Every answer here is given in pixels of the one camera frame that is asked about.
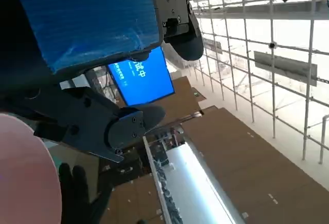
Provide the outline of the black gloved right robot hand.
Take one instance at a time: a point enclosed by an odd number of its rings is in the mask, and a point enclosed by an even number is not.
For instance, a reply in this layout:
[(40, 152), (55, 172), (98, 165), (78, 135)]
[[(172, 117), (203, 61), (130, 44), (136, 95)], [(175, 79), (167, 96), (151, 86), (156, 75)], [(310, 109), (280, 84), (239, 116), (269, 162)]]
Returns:
[(89, 200), (86, 172), (76, 165), (73, 169), (67, 163), (62, 163), (58, 171), (61, 197), (61, 223), (100, 223), (107, 209), (113, 186), (109, 183), (100, 195)]

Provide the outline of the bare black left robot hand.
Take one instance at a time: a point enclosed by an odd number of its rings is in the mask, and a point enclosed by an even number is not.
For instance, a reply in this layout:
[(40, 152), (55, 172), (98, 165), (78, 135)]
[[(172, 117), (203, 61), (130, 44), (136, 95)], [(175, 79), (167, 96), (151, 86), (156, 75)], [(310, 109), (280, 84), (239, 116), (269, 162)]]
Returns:
[(150, 101), (121, 108), (60, 83), (95, 67), (141, 63), (162, 43), (187, 61), (203, 39), (191, 0), (1, 0), (1, 111), (35, 120), (34, 135), (119, 163), (165, 117)]

